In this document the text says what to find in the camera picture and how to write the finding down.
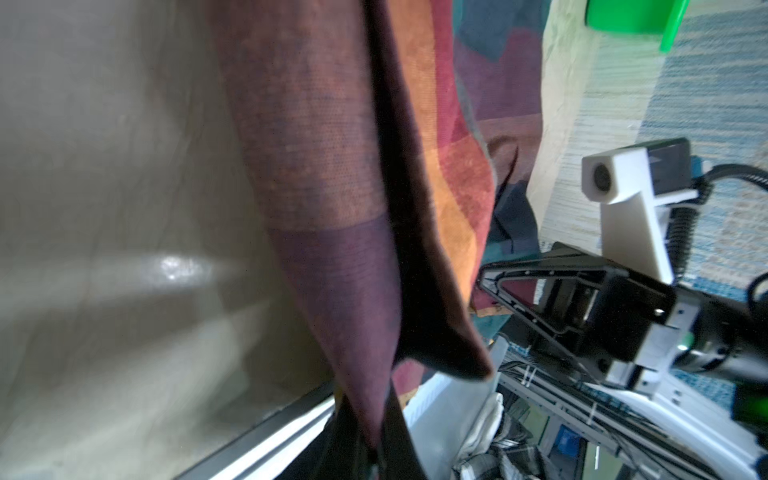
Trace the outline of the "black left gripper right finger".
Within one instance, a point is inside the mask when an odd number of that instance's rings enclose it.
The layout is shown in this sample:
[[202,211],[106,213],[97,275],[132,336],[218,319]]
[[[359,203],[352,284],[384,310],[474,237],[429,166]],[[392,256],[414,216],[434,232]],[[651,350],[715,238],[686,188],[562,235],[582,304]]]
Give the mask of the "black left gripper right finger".
[[402,407],[394,389],[389,391],[385,403],[376,464],[379,479],[427,479],[414,449]]

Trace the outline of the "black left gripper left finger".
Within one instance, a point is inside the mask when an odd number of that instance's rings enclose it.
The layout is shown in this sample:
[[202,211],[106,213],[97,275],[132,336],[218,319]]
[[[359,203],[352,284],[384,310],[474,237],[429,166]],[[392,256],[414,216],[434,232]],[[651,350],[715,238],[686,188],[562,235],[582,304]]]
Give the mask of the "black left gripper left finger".
[[367,479],[369,449],[350,407],[339,407],[315,438],[281,473],[282,479]]

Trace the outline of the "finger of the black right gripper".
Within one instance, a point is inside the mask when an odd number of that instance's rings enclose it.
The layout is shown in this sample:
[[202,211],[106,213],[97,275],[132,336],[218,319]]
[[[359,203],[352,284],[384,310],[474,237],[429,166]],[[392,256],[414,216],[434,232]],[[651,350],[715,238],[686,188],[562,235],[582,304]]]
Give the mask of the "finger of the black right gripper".
[[627,348],[628,270],[557,243],[544,254],[480,269],[477,286],[555,348]]

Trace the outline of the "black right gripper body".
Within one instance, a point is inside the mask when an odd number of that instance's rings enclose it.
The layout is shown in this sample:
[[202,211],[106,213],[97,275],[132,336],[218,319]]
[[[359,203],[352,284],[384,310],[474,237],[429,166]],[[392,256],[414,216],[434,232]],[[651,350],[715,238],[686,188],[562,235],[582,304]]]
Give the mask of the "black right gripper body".
[[691,348],[699,295],[619,270],[557,272],[557,304],[575,331],[557,362],[557,378],[653,395]]

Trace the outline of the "multicolour plaid long sleeve shirt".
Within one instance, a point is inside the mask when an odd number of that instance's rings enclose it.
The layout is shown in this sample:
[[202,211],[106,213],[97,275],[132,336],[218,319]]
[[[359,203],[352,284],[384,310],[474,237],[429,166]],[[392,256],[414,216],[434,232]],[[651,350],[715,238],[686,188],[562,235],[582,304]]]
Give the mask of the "multicolour plaid long sleeve shirt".
[[546,1],[210,1],[281,268],[365,442],[395,367],[491,366],[468,313],[504,183],[542,130]]

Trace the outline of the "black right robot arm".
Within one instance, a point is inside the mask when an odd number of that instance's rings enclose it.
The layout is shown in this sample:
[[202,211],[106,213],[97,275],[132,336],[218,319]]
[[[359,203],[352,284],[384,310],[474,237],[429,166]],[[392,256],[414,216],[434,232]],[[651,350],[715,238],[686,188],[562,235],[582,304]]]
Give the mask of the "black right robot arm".
[[562,243],[487,264],[476,285],[522,323],[534,364],[558,380],[646,397],[672,370],[730,381],[732,419],[766,434],[766,299],[669,285]]

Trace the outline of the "green plastic laundry basket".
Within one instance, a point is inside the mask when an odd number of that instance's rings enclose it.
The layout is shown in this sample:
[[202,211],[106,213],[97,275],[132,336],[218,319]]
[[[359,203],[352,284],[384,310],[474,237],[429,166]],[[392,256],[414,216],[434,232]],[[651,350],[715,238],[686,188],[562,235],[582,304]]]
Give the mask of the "green plastic laundry basket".
[[659,50],[669,53],[689,0],[589,0],[586,25],[599,32],[660,38]]

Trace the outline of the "aluminium front rail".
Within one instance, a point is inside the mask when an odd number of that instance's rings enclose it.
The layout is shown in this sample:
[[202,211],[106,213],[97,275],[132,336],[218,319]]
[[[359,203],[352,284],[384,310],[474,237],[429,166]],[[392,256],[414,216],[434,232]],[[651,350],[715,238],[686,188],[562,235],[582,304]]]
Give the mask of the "aluminium front rail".
[[176,479],[238,479],[260,461],[276,454],[284,444],[333,410],[334,384],[322,383]]

